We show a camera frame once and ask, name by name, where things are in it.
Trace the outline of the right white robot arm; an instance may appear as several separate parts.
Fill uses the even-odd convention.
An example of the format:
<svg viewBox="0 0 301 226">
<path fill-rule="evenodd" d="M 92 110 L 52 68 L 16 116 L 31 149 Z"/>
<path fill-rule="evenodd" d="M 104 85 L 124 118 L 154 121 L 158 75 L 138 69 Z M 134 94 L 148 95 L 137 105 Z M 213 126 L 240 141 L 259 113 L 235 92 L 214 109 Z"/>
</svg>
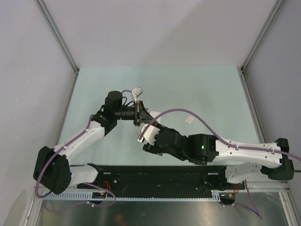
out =
<svg viewBox="0 0 301 226">
<path fill-rule="evenodd" d="M 289 145 L 285 138 L 264 144 L 222 142 L 214 135 L 195 134 L 184 136 L 160 124 L 140 127 L 137 140 L 143 150 L 162 155 L 169 154 L 181 161 L 205 166 L 210 162 L 237 161 L 239 165 L 227 166 L 218 175 L 217 184 L 222 189 L 266 175 L 271 180 L 287 181 L 294 176 L 293 161 L 288 158 Z"/>
</svg>

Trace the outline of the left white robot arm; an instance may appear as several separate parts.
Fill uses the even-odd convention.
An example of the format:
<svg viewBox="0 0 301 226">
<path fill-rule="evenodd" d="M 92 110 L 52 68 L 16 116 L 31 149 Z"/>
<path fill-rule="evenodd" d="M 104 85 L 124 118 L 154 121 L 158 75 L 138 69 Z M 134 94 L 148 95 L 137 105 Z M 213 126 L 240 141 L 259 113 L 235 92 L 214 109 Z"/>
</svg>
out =
<svg viewBox="0 0 301 226">
<path fill-rule="evenodd" d="M 42 197 L 38 193 L 40 185 L 55 194 L 61 194 L 68 187 L 83 183 L 89 183 L 93 188 L 101 187 L 104 177 L 99 174 L 96 166 L 72 166 L 71 161 L 94 142 L 108 135 L 119 120 L 133 121 L 139 127 L 139 132 L 142 132 L 159 113 L 149 112 L 143 102 L 136 99 L 140 93 L 139 90 L 132 91 L 134 104 L 129 106 L 123 103 L 124 96 L 121 92 L 109 92 L 100 110 L 89 117 L 87 126 L 78 134 L 53 148 L 41 148 L 33 173 L 36 196 Z"/>
</svg>

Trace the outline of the white red remote control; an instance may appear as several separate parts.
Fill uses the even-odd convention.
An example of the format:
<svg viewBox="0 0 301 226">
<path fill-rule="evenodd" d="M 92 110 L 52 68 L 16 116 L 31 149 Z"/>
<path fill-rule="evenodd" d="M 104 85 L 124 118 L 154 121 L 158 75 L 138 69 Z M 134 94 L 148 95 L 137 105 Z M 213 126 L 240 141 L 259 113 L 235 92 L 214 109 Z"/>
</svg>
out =
<svg viewBox="0 0 301 226">
<path fill-rule="evenodd" d="M 158 115 L 160 115 L 160 113 L 159 113 L 159 112 L 156 112 L 156 111 L 149 111 L 149 114 L 150 114 L 150 116 L 151 116 L 153 119 L 156 118 Z M 156 119 L 156 121 L 154 121 L 154 122 L 149 122 L 149 124 L 151 124 L 151 125 L 156 125 L 156 124 L 160 124 L 160 122 L 161 122 L 161 118 L 159 117 L 159 118 Z"/>
</svg>

